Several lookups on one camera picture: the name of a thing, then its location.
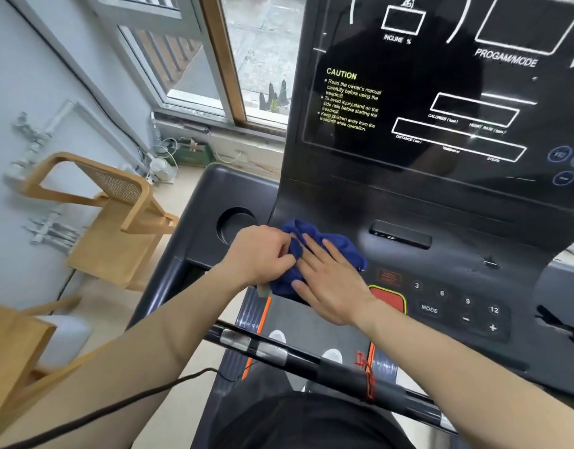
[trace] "red string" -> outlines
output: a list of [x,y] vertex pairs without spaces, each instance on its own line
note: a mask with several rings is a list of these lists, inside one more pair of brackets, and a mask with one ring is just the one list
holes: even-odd
[[366,360],[366,356],[361,351],[356,351],[355,364],[364,369],[364,373],[366,374],[366,398],[368,398],[370,402],[373,402],[374,386],[376,385],[376,381],[374,379],[372,365],[370,365],[370,363]]

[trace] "mode button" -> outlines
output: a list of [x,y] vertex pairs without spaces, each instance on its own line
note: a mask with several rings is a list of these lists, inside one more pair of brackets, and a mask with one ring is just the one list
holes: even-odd
[[433,318],[440,318],[442,315],[441,305],[434,304],[432,302],[427,301],[418,301],[418,310],[421,314],[433,317]]

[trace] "yellow outline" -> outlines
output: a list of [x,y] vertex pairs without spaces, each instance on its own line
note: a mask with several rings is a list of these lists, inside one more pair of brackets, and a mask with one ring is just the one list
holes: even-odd
[[371,289],[371,288],[378,288],[379,290],[383,290],[384,292],[389,292],[389,293],[393,293],[393,294],[397,294],[397,295],[401,296],[401,298],[403,299],[403,314],[407,315],[407,300],[405,299],[405,296],[403,294],[398,293],[398,292],[394,292],[393,290],[389,290],[388,288],[380,287],[378,285],[369,285],[368,289]]

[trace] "blue microfiber towel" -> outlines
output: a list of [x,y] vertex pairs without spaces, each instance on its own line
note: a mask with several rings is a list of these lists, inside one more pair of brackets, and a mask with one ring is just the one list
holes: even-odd
[[[328,239],[334,246],[339,249],[339,252],[343,254],[347,261],[352,264],[352,266],[358,271],[364,271],[368,266],[366,259],[359,254],[353,243],[342,234],[323,234],[318,231],[318,229],[312,224],[302,222],[301,220],[294,219],[285,223],[281,227],[285,233],[296,234],[299,241],[306,245],[306,240],[303,234],[308,234],[314,241],[316,241],[323,249],[326,250],[322,244],[323,239]],[[291,240],[289,245],[289,253],[295,257],[295,259],[300,258],[303,253],[303,248],[301,244],[296,239]],[[287,270],[285,274],[276,280],[270,282],[270,289],[274,294],[281,296],[287,296],[290,294],[295,294],[295,290],[291,287],[291,282],[294,280],[302,280],[305,282],[304,278],[301,276],[301,272],[297,269],[297,266],[292,267]]]

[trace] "wooden furniture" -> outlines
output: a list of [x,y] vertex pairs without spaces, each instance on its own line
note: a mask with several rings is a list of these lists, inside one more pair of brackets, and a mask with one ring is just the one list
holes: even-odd
[[[90,199],[43,188],[42,181],[61,162],[73,162],[103,192]],[[144,178],[69,152],[57,152],[38,164],[20,191],[37,199],[101,207],[67,264],[129,290],[143,291],[140,269],[178,222],[177,216],[164,212],[157,203]]]
[[80,300],[79,296],[71,296],[22,311],[0,305],[0,434],[101,349],[54,372],[39,372],[32,376],[34,369],[39,370],[37,360],[56,329],[32,316],[72,308]]

